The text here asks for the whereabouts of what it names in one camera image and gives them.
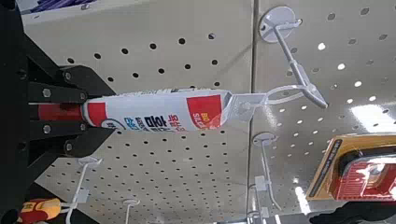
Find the bolt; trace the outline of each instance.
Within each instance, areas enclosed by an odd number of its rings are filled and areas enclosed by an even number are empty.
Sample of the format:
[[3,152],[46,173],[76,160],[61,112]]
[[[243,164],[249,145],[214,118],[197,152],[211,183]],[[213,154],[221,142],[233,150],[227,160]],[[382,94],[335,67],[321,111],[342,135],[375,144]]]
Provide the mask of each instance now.
[[67,80],[70,80],[72,78],[72,75],[68,72],[64,73],[64,78],[66,78]]
[[43,96],[46,97],[46,98],[49,98],[50,97],[50,89],[44,89],[43,90]]
[[43,132],[44,133],[50,133],[50,126],[48,124],[44,125]]
[[85,130],[87,129],[87,125],[81,124],[81,125],[79,126],[79,128],[80,128],[82,131],[85,131]]
[[20,76],[21,80],[25,80],[27,78],[26,71],[23,69],[20,69],[20,71],[18,71],[17,74]]
[[73,145],[71,143],[66,143],[66,151],[71,151],[73,149]]

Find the yellow packaging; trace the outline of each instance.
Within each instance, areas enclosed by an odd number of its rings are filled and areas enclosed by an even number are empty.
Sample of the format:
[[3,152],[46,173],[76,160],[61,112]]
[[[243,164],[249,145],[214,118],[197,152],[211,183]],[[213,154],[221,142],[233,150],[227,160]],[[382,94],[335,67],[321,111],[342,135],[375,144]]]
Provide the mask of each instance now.
[[323,156],[311,186],[306,193],[307,200],[333,200],[329,187],[337,169],[340,157],[350,151],[396,146],[396,133],[345,134],[335,136]]

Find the pegboard hole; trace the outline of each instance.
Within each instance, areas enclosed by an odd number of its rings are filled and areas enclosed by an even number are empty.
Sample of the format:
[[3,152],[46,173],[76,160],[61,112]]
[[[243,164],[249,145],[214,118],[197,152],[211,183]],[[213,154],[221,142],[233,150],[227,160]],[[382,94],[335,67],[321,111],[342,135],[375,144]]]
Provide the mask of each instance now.
[[313,68],[312,73],[317,73],[319,71],[319,68]]
[[180,45],[184,45],[184,44],[186,43],[186,39],[180,38],[180,39],[178,40],[178,43],[179,43]]
[[324,50],[326,49],[326,45],[324,43],[318,44],[318,50]]
[[338,69],[339,71],[344,70],[344,69],[346,69],[346,65],[345,65],[344,63],[339,63],[339,64],[337,65],[337,69]]
[[373,63],[374,63],[373,60],[369,60],[369,61],[366,62],[366,65],[370,66],[370,65],[372,65]]
[[67,59],[67,62],[68,62],[68,63],[75,63],[74,59],[72,59],[72,58],[68,58],[68,59]]
[[213,33],[210,33],[210,34],[207,36],[207,38],[210,39],[210,40],[212,40],[212,39],[215,39],[215,38],[216,38],[216,35],[213,34]]
[[356,39],[355,38],[351,38],[351,39],[349,39],[349,41],[347,42],[348,43],[348,45],[354,45],[354,44],[356,44]]
[[129,53],[129,50],[128,50],[128,49],[121,49],[121,53],[123,53],[123,54],[128,54],[128,53]]
[[157,48],[157,45],[154,44],[154,43],[151,43],[151,44],[149,44],[149,47],[150,47],[151,49],[156,49],[156,48]]
[[338,88],[338,84],[333,84],[332,86],[330,86],[330,90],[334,91]]
[[388,35],[381,35],[378,39],[379,40],[385,40],[388,37]]
[[327,16],[327,20],[328,21],[333,21],[335,19],[335,14],[334,13],[330,13],[329,16]]
[[361,16],[367,15],[367,13],[369,13],[370,8],[365,7],[364,9],[361,10]]
[[361,81],[355,82],[355,87],[359,87],[359,86],[361,86]]
[[101,59],[101,58],[102,58],[102,55],[100,55],[100,53],[94,53],[94,54],[93,54],[93,57],[94,57],[95,59]]

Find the hanging product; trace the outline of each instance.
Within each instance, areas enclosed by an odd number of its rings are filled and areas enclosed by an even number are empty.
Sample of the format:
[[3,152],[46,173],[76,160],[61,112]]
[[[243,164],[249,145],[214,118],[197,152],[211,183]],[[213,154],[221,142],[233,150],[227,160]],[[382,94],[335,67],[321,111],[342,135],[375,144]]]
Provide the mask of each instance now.
[[[284,39],[301,23],[289,7],[276,7],[262,17],[260,28],[264,41],[280,44],[298,85],[246,94],[208,89],[140,91],[91,99],[81,110],[79,105],[40,105],[38,116],[43,120],[84,119],[93,127],[110,129],[186,132],[217,129],[231,119],[249,122],[256,108],[286,103],[302,96],[326,108],[328,104],[293,58]],[[281,99],[270,98],[277,92],[291,90],[301,92]]]
[[307,199],[396,201],[396,135],[335,137],[311,183]]

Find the metal peg hook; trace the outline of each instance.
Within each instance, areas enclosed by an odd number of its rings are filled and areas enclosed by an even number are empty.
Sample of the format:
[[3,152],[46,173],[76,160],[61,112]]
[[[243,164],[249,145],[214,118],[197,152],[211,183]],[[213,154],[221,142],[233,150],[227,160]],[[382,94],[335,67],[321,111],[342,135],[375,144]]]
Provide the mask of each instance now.
[[267,177],[268,189],[269,189],[268,191],[270,194],[271,202],[275,205],[275,207],[279,211],[282,211],[282,208],[280,207],[279,203],[277,203],[274,196],[274,191],[272,189],[270,168],[268,166],[267,155],[265,152],[265,147],[270,146],[275,141],[276,141],[276,136],[273,135],[272,133],[259,133],[254,137],[253,144],[262,149],[262,169],[264,170],[264,173]]
[[262,17],[260,35],[266,42],[280,44],[298,84],[305,86],[302,89],[304,96],[315,105],[321,108],[327,108],[328,104],[323,96],[316,86],[311,83],[304,68],[293,58],[285,41],[285,38],[290,35],[291,31],[299,27],[302,23],[302,20],[295,19],[295,14],[291,8],[275,7]]

